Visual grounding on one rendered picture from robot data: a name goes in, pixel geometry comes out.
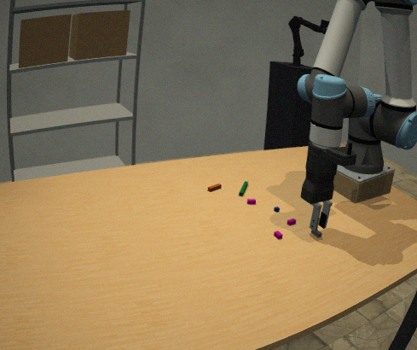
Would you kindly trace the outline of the orange rod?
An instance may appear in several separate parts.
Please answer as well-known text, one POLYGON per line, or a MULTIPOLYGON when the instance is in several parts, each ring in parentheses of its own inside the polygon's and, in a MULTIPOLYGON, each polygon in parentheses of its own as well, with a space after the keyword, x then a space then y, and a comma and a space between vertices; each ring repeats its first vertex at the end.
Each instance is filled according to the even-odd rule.
POLYGON ((222 187, 221 184, 215 184, 215 185, 212 185, 212 186, 208 187, 208 191, 212 192, 214 190, 219 190, 219 189, 221 189, 221 187, 222 187))

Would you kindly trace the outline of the green rod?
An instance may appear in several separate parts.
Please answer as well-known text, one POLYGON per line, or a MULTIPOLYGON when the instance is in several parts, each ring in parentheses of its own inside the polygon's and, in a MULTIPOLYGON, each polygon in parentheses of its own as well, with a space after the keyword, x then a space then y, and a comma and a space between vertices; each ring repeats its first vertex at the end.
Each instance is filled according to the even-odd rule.
POLYGON ((243 185, 242 185, 241 189, 240 189, 239 196, 243 196, 243 195, 244 195, 244 193, 245 193, 245 191, 246 191, 246 187, 247 187, 247 185, 248 185, 248 182, 247 182, 247 181, 245 181, 245 182, 243 183, 243 185))

